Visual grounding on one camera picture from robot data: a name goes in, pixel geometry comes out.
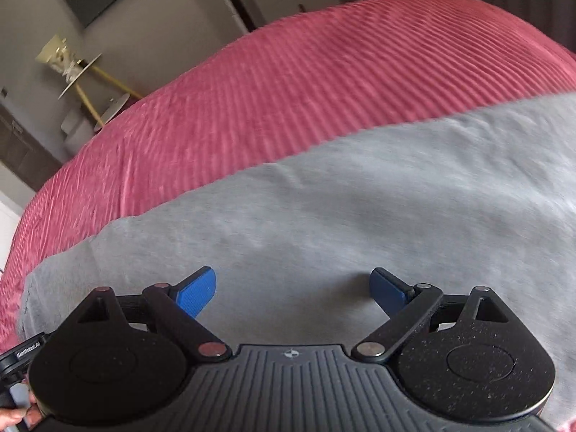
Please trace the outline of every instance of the crosshair symbol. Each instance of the crosshair symbol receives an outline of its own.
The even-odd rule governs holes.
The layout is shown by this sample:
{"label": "crosshair symbol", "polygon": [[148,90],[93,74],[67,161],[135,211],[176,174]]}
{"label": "crosshair symbol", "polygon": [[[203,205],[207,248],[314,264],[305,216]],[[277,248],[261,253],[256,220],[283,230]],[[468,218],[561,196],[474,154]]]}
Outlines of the crosshair symbol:
{"label": "crosshair symbol", "polygon": [[296,357],[298,357],[300,353],[296,349],[290,348],[284,352],[284,355],[289,359],[296,359]]}

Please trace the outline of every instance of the gray bed sheet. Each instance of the gray bed sheet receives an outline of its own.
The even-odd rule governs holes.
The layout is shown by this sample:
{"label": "gray bed sheet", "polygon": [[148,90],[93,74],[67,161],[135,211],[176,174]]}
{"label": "gray bed sheet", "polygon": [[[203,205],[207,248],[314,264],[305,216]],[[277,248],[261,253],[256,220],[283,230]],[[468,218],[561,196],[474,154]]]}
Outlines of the gray bed sheet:
{"label": "gray bed sheet", "polygon": [[91,288],[140,293],[203,265],[199,320],[232,346],[343,343],[384,320],[382,266],[445,293],[489,285],[543,343],[576,413],[576,95],[387,126],[241,171],[48,258],[27,278],[19,335],[53,330]]}

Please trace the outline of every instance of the silver screw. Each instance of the silver screw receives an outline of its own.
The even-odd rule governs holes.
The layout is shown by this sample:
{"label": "silver screw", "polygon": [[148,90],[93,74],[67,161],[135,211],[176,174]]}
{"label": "silver screw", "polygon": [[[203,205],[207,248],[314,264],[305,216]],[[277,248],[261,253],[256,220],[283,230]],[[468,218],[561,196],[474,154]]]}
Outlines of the silver screw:
{"label": "silver screw", "polygon": [[362,354],[365,357],[378,357],[386,352],[386,348],[382,346],[380,343],[360,343],[356,346],[356,350],[359,354]]}
{"label": "silver screw", "polygon": [[224,343],[204,343],[198,348],[198,352],[204,357],[220,357],[227,352],[226,345]]}

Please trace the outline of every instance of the lampshade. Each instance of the lampshade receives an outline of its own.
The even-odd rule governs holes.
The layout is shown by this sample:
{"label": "lampshade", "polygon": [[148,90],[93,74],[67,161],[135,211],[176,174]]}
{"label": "lampshade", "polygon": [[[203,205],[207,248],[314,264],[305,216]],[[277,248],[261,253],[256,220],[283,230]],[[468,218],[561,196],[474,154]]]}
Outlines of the lampshade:
{"label": "lampshade", "polygon": [[68,84],[73,82],[82,71],[82,67],[79,65],[80,59],[70,51],[66,45],[66,39],[62,39],[60,36],[52,37],[44,45],[44,48],[36,56],[36,61],[46,63],[54,71],[60,73],[65,77]]}

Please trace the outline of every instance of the yellow table leg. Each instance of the yellow table leg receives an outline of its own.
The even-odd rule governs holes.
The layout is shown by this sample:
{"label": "yellow table leg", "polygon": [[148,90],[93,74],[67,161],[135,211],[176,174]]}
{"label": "yellow table leg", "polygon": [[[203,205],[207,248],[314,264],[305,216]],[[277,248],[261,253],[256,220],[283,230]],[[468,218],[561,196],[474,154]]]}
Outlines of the yellow table leg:
{"label": "yellow table leg", "polygon": [[98,112],[96,111],[96,109],[94,108],[92,103],[90,102],[90,99],[88,99],[88,96],[84,92],[84,89],[82,89],[80,87],[80,85],[78,84],[77,81],[76,81],[76,83],[74,83],[74,88],[76,89],[76,92],[80,96],[80,99],[82,99],[82,103],[90,111],[90,113],[92,114],[94,119],[100,124],[100,126],[102,126],[104,128],[105,123],[102,121],[102,119],[100,118],[100,115],[98,114]]}
{"label": "yellow table leg", "polygon": [[128,93],[133,97],[136,97],[136,99],[142,99],[144,97],[143,95],[138,94],[136,91],[132,91],[132,89],[130,89],[124,83],[117,80],[115,77],[110,76],[102,68],[99,68],[96,65],[91,65],[90,68],[93,69],[94,72],[98,73],[101,77],[103,77],[106,81],[116,86],[118,89],[122,89],[125,93]]}

